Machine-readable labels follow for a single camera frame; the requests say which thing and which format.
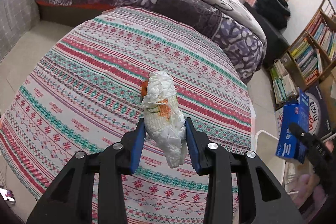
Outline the blue Ganten water carton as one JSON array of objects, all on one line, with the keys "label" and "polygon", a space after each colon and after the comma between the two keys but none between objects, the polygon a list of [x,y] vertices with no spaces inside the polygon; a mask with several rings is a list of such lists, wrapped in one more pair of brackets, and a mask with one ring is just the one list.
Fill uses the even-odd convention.
[{"label": "blue Ganten water carton", "polygon": [[305,93],[309,96],[309,132],[325,140],[332,135],[332,129],[321,89],[315,84]]}]

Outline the purple patterned bed blanket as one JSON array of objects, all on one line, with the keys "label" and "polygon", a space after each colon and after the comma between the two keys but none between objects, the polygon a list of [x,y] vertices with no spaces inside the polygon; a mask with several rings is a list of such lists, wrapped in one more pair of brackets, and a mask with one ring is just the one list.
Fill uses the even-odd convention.
[{"label": "purple patterned bed blanket", "polygon": [[260,70],[266,39],[256,35],[244,20],[221,11],[203,0],[35,0],[46,21],[77,26],[100,12],[132,6],[156,12],[187,24],[208,37],[225,52],[241,80],[248,83]]}]

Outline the black clothes pile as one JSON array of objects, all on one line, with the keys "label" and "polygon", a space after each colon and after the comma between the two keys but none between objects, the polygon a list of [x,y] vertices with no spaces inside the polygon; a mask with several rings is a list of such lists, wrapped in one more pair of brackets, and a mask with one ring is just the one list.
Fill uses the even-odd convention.
[{"label": "black clothes pile", "polygon": [[254,8],[277,30],[287,28],[291,13],[286,0],[256,0]]}]

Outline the patterned striped tablecloth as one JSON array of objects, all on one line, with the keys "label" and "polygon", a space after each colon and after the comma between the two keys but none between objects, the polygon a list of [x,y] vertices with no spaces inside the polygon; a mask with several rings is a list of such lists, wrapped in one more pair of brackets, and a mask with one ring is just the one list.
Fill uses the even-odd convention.
[{"label": "patterned striped tablecloth", "polygon": [[187,24],[115,8],[65,34],[27,75],[1,116],[1,153],[33,208],[78,151],[121,140],[143,116],[152,73],[174,82],[178,107],[227,151],[251,146],[247,86],[223,50]]}]

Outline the orange snack wrapper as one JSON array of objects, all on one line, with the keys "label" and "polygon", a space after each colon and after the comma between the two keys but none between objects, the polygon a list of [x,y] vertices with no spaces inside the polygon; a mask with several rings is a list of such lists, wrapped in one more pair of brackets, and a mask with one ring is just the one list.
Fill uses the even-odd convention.
[{"label": "orange snack wrapper", "polygon": [[145,80],[141,85],[141,96],[142,98],[147,95],[148,80]]}]

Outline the wooden bookshelf with books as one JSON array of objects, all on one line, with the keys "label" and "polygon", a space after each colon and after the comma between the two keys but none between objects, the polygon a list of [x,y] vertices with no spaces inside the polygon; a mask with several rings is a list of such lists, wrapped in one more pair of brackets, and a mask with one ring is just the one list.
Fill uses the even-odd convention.
[{"label": "wooden bookshelf with books", "polygon": [[334,67],[335,8],[330,0],[322,0],[295,41],[267,68],[273,82],[275,109],[295,97],[285,94],[284,73],[295,87],[306,91],[326,79]]}]

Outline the smartphone on floor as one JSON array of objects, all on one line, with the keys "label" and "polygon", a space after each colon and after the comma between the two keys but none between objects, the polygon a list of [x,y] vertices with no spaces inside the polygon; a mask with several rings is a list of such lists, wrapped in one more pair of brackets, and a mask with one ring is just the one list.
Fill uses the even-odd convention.
[{"label": "smartphone on floor", "polygon": [[0,194],[5,201],[12,203],[12,204],[16,203],[14,194],[11,190],[0,188]]}]

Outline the grey padded cushion panel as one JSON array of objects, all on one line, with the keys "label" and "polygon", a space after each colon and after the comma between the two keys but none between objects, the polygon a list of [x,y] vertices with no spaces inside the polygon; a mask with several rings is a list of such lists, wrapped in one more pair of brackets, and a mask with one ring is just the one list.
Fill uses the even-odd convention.
[{"label": "grey padded cushion panel", "polygon": [[40,20],[35,0],[1,0],[1,59]]}]

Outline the blue cardboard box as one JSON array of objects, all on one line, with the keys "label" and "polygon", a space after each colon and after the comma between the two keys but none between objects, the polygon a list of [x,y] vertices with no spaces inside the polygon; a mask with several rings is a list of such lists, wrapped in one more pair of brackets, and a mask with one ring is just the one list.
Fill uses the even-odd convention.
[{"label": "blue cardboard box", "polygon": [[298,98],[283,107],[280,137],[275,155],[288,162],[303,164],[306,146],[300,141],[301,134],[309,132],[309,97],[301,89]]}]

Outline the white tissue wad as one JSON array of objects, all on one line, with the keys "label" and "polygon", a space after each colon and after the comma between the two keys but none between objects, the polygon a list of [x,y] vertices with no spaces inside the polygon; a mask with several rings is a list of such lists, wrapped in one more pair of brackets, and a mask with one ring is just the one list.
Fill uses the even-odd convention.
[{"label": "white tissue wad", "polygon": [[145,128],[166,157],[170,168],[185,163],[185,116],[179,109],[173,78],[164,71],[150,73],[147,95],[142,99]]}]

